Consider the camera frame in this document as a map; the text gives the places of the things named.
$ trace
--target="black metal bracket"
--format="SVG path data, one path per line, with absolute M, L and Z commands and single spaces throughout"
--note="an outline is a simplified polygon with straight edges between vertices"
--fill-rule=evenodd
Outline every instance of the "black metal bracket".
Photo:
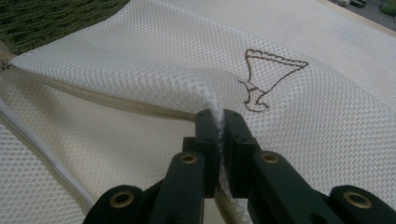
M 118 186 L 106 192 L 84 223 L 199 224 L 204 198 L 219 182 L 219 147 L 234 198 L 247 198 L 254 224 L 396 223 L 396 212 L 372 193 L 336 187 L 330 196 L 312 189 L 281 155 L 262 151 L 243 117 L 225 110 L 219 139 L 209 110 L 195 117 L 195 137 L 185 137 L 166 177 L 151 188 Z

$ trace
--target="bolt hole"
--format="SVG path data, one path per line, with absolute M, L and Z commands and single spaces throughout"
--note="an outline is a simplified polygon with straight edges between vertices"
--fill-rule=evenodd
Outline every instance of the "bolt hole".
M 262 160 L 270 163 L 276 163 L 279 161 L 279 158 L 273 154 L 262 154 Z
M 195 163 L 197 160 L 198 158 L 194 155 L 185 155 L 181 158 L 184 163 Z
M 327 224 L 326 219 L 318 214 L 311 214 L 309 221 L 313 224 Z
M 179 214 L 169 214 L 166 217 L 166 224 L 180 224 L 183 221 L 183 217 Z
M 359 208 L 369 209 L 373 207 L 372 202 L 367 197 L 357 192 L 347 191 L 344 193 L 344 198 L 347 202 Z
M 123 208 L 134 201 L 134 194 L 131 191 L 121 191 L 114 194 L 110 199 L 110 205 L 114 208 Z

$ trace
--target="green mat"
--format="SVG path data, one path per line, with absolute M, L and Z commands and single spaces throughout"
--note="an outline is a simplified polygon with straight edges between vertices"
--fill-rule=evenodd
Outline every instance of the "green mat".
M 21 54 L 103 21 L 129 0 L 0 0 L 0 39 Z

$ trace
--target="brown thread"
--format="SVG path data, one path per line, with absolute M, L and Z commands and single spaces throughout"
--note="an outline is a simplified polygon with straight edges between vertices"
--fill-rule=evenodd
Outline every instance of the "brown thread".
M 260 56 L 248 55 L 249 52 L 251 52 L 252 54 L 254 54 L 254 53 L 260 53 L 261 56 L 262 56 L 262 55 L 267 55 L 267 56 L 270 56 L 270 57 L 275 57 L 276 59 L 280 59 L 280 60 L 286 61 L 286 62 L 288 62 L 288 63 L 281 62 L 281 61 L 278 61 L 278 60 L 275 60 L 275 59 L 270 59 L 270 58 L 265 58 L 265 57 L 260 57 Z M 259 87 L 257 87 L 255 84 L 251 83 L 252 71 L 251 71 L 251 65 L 250 65 L 250 63 L 249 63 L 249 61 L 248 61 L 249 58 L 260 59 L 260 60 L 265 60 L 265 61 L 270 61 L 270 62 L 275 62 L 275 63 L 281 63 L 281 64 L 285 64 L 286 66 L 295 66 L 295 67 L 297 67 L 297 68 L 296 68 L 295 70 L 292 70 L 292 71 L 288 72 L 285 76 L 281 77 L 281 78 L 280 78 L 280 79 L 279 79 L 268 91 L 264 91 L 264 90 L 260 89 Z M 265 102 L 260 103 L 260 99 L 261 99 L 264 95 L 266 95 L 268 92 L 270 92 L 271 90 L 273 90 L 283 79 L 285 79 L 286 77 L 290 76 L 291 74 L 293 74 L 293 73 L 295 73 L 295 72 L 298 72 L 298 71 L 300 71 L 300 70 L 306 68 L 306 67 L 309 65 L 308 62 L 299 61 L 299 60 L 287 59 L 287 58 L 284 58 L 284 57 L 282 57 L 282 56 L 275 55 L 275 54 L 271 54 L 271 53 L 268 53 L 268 52 L 263 52 L 263 51 L 257 50 L 257 49 L 247 49 L 247 51 L 245 52 L 245 61 L 247 62 L 248 79 L 247 79 L 247 81 L 241 81 L 241 80 L 238 80 L 238 81 L 239 81 L 240 83 L 244 84 L 245 87 L 247 88 L 248 96 L 247 96 L 247 100 L 244 102 L 244 103 L 245 103 L 245 107 L 247 108 L 247 110 L 249 110 L 249 111 L 251 111 L 251 112 L 256 112 L 256 113 L 261 113 L 261 112 L 267 110 L 267 109 L 270 107 L 270 106 L 269 106 L 267 103 L 265 103 Z M 255 102 L 254 102 L 255 104 L 254 104 L 254 105 L 262 105 L 262 106 L 265 107 L 265 109 L 263 109 L 263 110 L 256 110 L 256 109 L 249 108 L 248 104 L 249 104 L 250 101 L 252 100 L 252 99 L 251 99 L 251 93 L 252 93 L 253 91 L 259 91 L 259 92 L 261 93 L 260 96 L 257 97 L 257 99 L 255 100 Z

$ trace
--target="white mesh fabric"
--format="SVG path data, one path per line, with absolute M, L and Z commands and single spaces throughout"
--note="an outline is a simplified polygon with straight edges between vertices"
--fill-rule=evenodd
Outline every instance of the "white mesh fabric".
M 97 200 L 129 184 L 146 189 L 160 181 L 190 121 L 159 119 L 81 100 L 18 77 L 3 75 L 2 99 L 41 138 L 76 180 Z
M 81 223 L 84 216 L 37 156 L 0 124 L 0 222 Z
M 394 36 L 315 1 L 135 0 L 109 20 L 12 62 L 53 83 L 126 100 L 192 114 L 209 107 L 219 128 L 222 108 L 236 110 L 262 148 L 283 154 L 313 188 L 328 193 L 333 186 L 356 185 L 396 207 L 394 52 Z M 50 103 L 58 111 L 55 102 L 71 101 L 77 100 Z M 9 104 L 24 113 L 16 109 L 16 101 Z M 92 114 L 78 119 L 87 114 L 86 106 L 77 107 L 70 120 L 92 125 Z M 114 112 L 102 106 L 93 110 Z M 114 137 L 134 129 L 116 123 L 109 125 Z M 103 136 L 98 130 L 85 134 Z M 97 144 L 101 138 L 92 139 L 80 144 L 105 145 Z M 70 138 L 61 143 L 72 144 Z M 71 151 L 70 156 L 88 157 L 78 153 Z M 142 153 L 131 151 L 131 157 L 142 158 L 136 169 L 148 160 Z M 104 158 L 107 163 L 119 161 Z M 89 169 L 79 168 L 84 171 L 76 169 L 76 175 Z M 88 189 L 100 184 L 90 181 Z M 249 222 L 244 206 L 235 202 L 235 211 Z

